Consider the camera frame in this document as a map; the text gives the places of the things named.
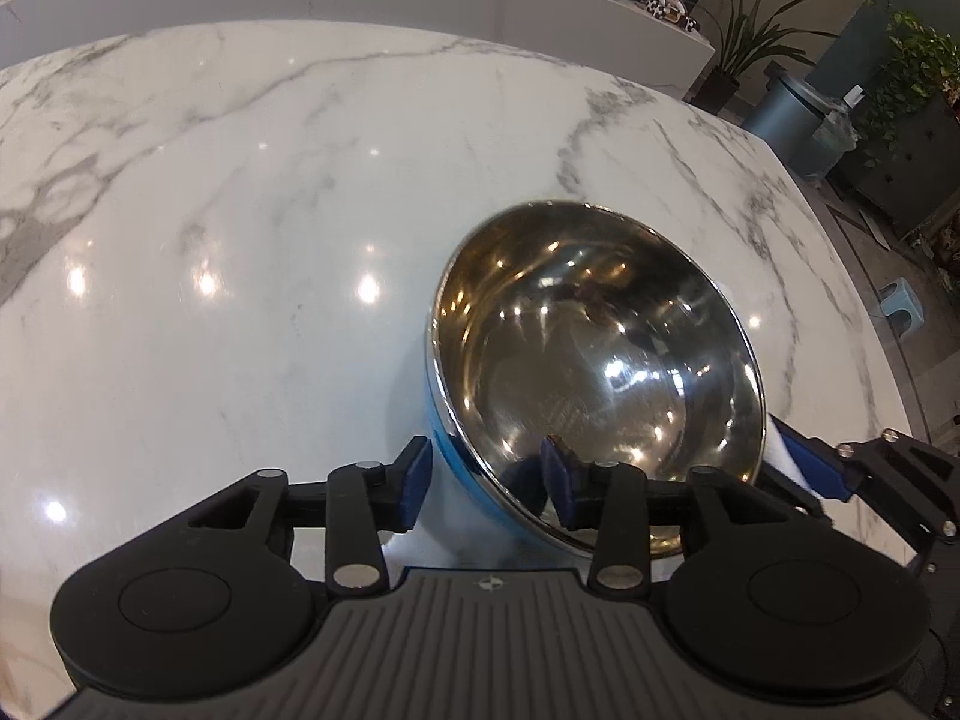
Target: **gray trash can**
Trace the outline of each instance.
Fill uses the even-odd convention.
[[[859,137],[850,121],[850,110],[846,106],[832,110],[813,136],[797,149],[790,167],[800,178],[823,181],[843,155],[856,148]]]
[[[767,89],[741,127],[769,143],[785,165],[835,105],[808,83],[787,74],[771,80]]]

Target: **ribbed black surface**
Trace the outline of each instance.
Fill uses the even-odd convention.
[[[920,718],[898,694],[781,707],[710,682],[649,611],[599,600],[568,572],[414,570],[394,593],[336,605],[294,662],[191,704],[85,691],[56,720],[707,720]]]

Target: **white marble countertop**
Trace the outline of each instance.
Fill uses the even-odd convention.
[[[608,206],[688,252],[798,430],[908,430],[765,143],[600,71],[384,26],[183,26],[0,71],[0,164],[0,704],[17,717],[69,692],[46,617],[84,562],[258,467],[323,479],[426,432],[440,271],[515,203]],[[430,494],[485,560],[495,539],[455,488]],[[904,559],[868,512],[831,511]],[[317,576],[320,541],[296,549]]]

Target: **blue plastic stool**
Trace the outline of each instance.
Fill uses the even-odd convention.
[[[889,317],[898,338],[906,338],[914,330],[923,327],[923,306],[905,278],[896,279],[877,294],[880,311]]]

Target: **bowl rim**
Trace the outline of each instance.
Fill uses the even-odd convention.
[[[541,199],[516,203],[502,209],[501,211],[498,211],[493,215],[490,215],[489,217],[484,218],[480,221],[480,223],[473,225],[469,232],[467,232],[462,240],[460,240],[459,244],[453,251],[453,254],[450,255],[446,265],[443,267],[443,273],[440,276],[440,282],[438,283],[437,290],[434,293],[433,303],[431,304],[430,314],[427,319],[427,380],[430,394],[433,399],[433,405],[438,413],[438,416],[440,417],[440,423],[442,423],[445,429],[449,430],[452,428],[453,431],[455,431],[455,435],[459,439],[460,445],[462,445],[462,447],[469,452],[469,459],[472,460],[472,465],[476,469],[479,469],[480,473],[477,473],[467,463],[465,463],[465,459],[463,457],[460,458],[461,463],[467,466],[467,472],[472,476],[474,481],[477,481],[480,487],[486,491],[488,498],[491,498],[493,503],[496,504],[499,509],[507,512],[507,514],[510,514],[513,519],[526,526],[528,531],[533,531],[533,533],[540,539],[545,538],[547,542],[553,546],[560,547],[560,549],[565,552],[573,552],[578,557],[586,557],[589,559],[593,554],[592,549],[587,548],[581,541],[578,541],[572,536],[568,536],[565,532],[554,528],[552,525],[544,522],[539,517],[534,517],[534,515],[531,514],[531,512],[529,512],[528,509],[526,509],[526,507],[524,507],[520,501],[518,501],[517,498],[515,498],[515,496],[512,495],[512,493],[510,493],[510,491],[501,484],[501,481],[493,472],[490,464],[484,460],[484,458],[477,451],[476,447],[473,446],[472,441],[469,440],[467,431],[464,429],[464,425],[457,415],[456,409],[453,408],[453,400],[450,397],[450,392],[448,390],[448,386],[446,385],[445,377],[443,376],[443,366],[440,362],[440,341],[437,337],[439,325],[437,317],[440,314],[440,297],[443,295],[443,291],[446,289],[446,284],[450,279],[450,274],[453,272],[453,268],[460,259],[460,255],[467,247],[467,244],[469,244],[481,230],[486,229],[496,220],[499,220],[506,215],[513,214],[522,208],[530,208],[541,205],[566,205],[587,208],[591,211],[597,211],[600,214],[610,215],[611,217],[616,218],[623,223],[635,225],[636,227],[639,227],[649,234],[655,236],[660,241],[663,241],[666,245],[669,245],[669,247],[673,248],[675,252],[677,252],[683,257],[683,259],[693,266],[698,274],[701,274],[704,279],[707,279],[707,282],[709,282],[709,285],[713,288],[714,293],[716,293],[723,301],[723,304],[733,317],[733,321],[736,323],[736,328],[746,346],[752,368],[755,372],[754,381],[757,385],[757,400],[760,402],[761,426],[760,450],[757,452],[757,462],[755,463],[754,471],[752,471],[752,475],[748,480],[748,483],[751,485],[755,482],[757,474],[760,472],[760,464],[763,461],[763,451],[766,446],[768,418],[766,396],[763,389],[763,376],[760,372],[760,364],[757,362],[757,354],[755,354],[754,347],[752,346],[752,343],[750,343],[750,338],[747,335],[747,331],[744,328],[743,323],[740,321],[740,317],[738,317],[737,312],[733,309],[733,306],[731,306],[730,300],[727,300],[727,296],[723,294],[723,290],[717,286],[717,283],[710,278],[709,275],[707,275],[707,273],[697,263],[695,263],[685,251],[678,247],[678,245],[674,244],[674,242],[672,242],[668,237],[656,232],[656,230],[650,225],[644,224],[642,221],[636,220],[633,217],[629,217],[626,214],[620,213],[619,211],[615,211],[611,208],[607,208],[603,205],[571,199]],[[459,454],[459,450],[456,447],[454,447],[454,451],[458,452]]]

